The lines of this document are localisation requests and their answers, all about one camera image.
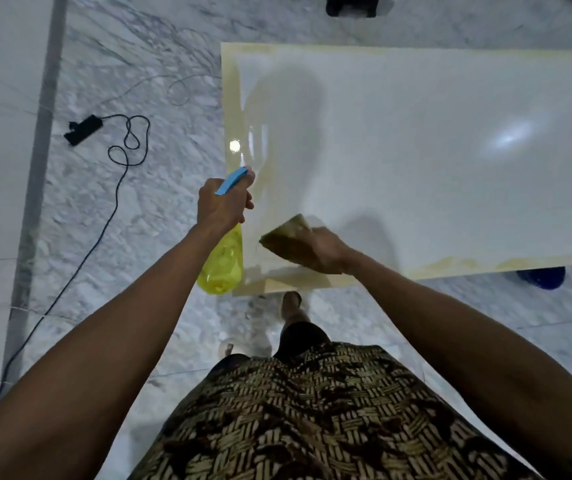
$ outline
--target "forearm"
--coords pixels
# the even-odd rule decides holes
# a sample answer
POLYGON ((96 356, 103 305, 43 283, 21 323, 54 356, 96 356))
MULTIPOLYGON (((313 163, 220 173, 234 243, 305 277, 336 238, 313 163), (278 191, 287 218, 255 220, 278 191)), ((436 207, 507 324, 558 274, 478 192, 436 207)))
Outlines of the forearm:
MULTIPOLYGON (((101 465, 93 453, 107 452, 222 234, 217 226, 194 227, 19 380, 0 402, 0 477, 21 477, 4 468, 38 455, 42 465, 53 462, 50 477, 67 478, 70 471, 58 471, 63 466, 57 448, 79 456, 72 462, 75 478, 101 465)), ((29 465, 24 473, 37 477, 29 465)))
POLYGON ((489 427, 542 473, 567 467, 572 376, 564 368, 504 325, 361 253, 346 268, 489 427))

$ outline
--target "power cord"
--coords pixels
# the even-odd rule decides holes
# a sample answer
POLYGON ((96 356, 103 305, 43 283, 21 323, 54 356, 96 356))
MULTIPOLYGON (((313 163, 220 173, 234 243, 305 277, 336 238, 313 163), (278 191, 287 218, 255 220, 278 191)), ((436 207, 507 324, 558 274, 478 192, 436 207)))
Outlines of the power cord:
POLYGON ((70 284, 73 282, 73 280, 77 277, 77 275, 81 271, 84 263, 87 261, 87 259, 93 253, 93 251, 97 249, 97 246, 99 246, 99 243, 104 238, 104 234, 106 233, 106 229, 108 228, 108 225, 113 220, 113 217, 117 213, 117 209, 120 205, 120 203, 119 203, 120 185, 122 184, 123 179, 126 177, 126 174, 128 173, 129 168, 134 167, 134 166, 139 166, 143 162, 146 161, 146 157, 148 156, 148 135, 150 133, 150 120, 148 118, 146 118, 146 116, 142 116, 141 114, 136 114, 135 116, 126 116, 125 114, 111 114, 110 116, 103 116, 99 119, 102 121, 106 121, 106 120, 110 120, 113 118, 124 118, 126 120, 126 136, 124 136, 123 146, 121 146, 119 144, 114 144, 114 145, 110 146, 107 150, 108 158, 113 163, 116 163, 117 165, 124 167, 124 171, 122 173, 122 176, 117 181, 117 185, 115 186, 115 208, 113 209, 113 213, 111 214, 110 217, 108 217, 108 220, 106 221, 106 224, 104 224, 104 228, 100 232, 97 241, 94 243, 93 247, 90 248, 89 252, 86 253, 86 256, 84 256, 84 258, 82 259, 82 262, 79 264, 79 266, 77 266, 77 269, 75 270, 73 275, 70 277, 68 282, 64 285, 64 288, 61 289, 61 291, 59 292, 59 294, 57 295, 55 300, 48 307, 48 310, 46 310, 46 313, 44 313, 42 315, 42 318, 40 318, 37 321, 37 323, 35 324, 35 326, 31 330, 31 332, 28 334, 28 337, 26 337, 26 339, 24 340, 22 345, 19 346, 18 350, 16 350, 16 352, 13 355, 11 355, 10 359, 8 359, 8 362, 6 363, 6 366, 4 367, 4 370, 2 372, 2 377, 0 379, 0 396, 2 394, 4 384, 7 382, 6 379, 8 378, 8 373, 10 371, 10 366, 11 366, 12 362, 18 357, 18 355, 22 352, 22 350, 24 350, 24 348, 26 347, 26 344, 28 343, 28 341, 31 339, 31 337, 35 333, 35 330, 37 330, 37 327, 39 327, 40 323, 42 323, 44 318, 46 318, 46 316, 52 311, 52 309, 55 307, 55 305, 57 305, 59 298, 61 298, 62 295, 64 295, 64 292, 67 290, 67 288, 70 286, 70 284), (141 142, 139 141, 139 138, 137 138, 137 136, 135 136, 135 134, 132 132, 132 121, 137 119, 137 118, 140 118, 146 122, 146 137, 145 137, 144 156, 142 157, 142 159, 138 163, 130 163, 129 158, 128 158, 128 152, 126 150, 134 151, 134 150, 138 150, 141 147, 141 142), (134 146, 129 146, 129 144, 128 144, 128 139, 131 136, 135 139, 135 142, 136 142, 136 144, 134 146), (113 155, 111 154, 111 152, 113 152, 115 150, 119 150, 123 153, 124 158, 125 158, 125 163, 119 162, 113 158, 113 155))

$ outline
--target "blue spray trigger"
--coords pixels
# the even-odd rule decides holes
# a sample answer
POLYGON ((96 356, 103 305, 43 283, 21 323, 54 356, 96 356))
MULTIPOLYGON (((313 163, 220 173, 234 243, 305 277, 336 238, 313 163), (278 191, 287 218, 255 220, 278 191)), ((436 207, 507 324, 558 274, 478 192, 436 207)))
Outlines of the blue spray trigger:
POLYGON ((248 173, 248 168, 242 167, 236 169, 233 173, 226 177, 224 183, 215 192, 215 195, 223 195, 228 192, 233 185, 235 185, 240 178, 242 178, 246 173, 248 173))

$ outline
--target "dark floor border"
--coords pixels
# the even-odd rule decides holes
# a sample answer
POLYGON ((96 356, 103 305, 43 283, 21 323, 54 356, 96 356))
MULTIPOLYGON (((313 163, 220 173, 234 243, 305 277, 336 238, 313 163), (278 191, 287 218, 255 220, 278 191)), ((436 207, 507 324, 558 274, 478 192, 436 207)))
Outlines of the dark floor border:
MULTIPOLYGON (((26 330, 28 324, 28 312, 26 312, 26 309, 28 308, 33 282, 33 265, 40 217, 42 215, 43 190, 55 110, 55 97, 57 95, 61 49, 66 29, 67 6, 68 0, 54 0, 50 14, 49 39, 42 74, 40 105, 35 124, 31 167, 28 174, 26 202, 24 204, 24 218, 22 220, 22 231, 17 254, 17 269, 15 271, 15 282, 11 298, 12 308, 6 332, 6 345, 4 347, 4 368, 10 357, 24 342, 28 333, 28 330, 26 330)), ((8 371, 7 383, 14 383, 19 379, 21 363, 22 356, 20 354, 13 361, 8 371)), ((5 394, 9 389, 7 383, 2 385, 2 394, 5 394)))

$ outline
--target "person's left hand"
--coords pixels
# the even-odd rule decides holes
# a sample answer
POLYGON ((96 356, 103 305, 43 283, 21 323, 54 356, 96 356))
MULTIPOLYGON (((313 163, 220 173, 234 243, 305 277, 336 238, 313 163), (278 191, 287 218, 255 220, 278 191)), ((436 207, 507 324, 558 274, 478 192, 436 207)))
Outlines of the person's left hand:
POLYGON ((200 189, 197 202, 197 224, 211 223, 221 226, 225 232, 230 231, 238 223, 244 222, 244 209, 252 209, 252 196, 248 191, 255 181, 255 172, 247 166, 248 173, 225 194, 215 195, 224 182, 221 178, 209 178, 200 189))

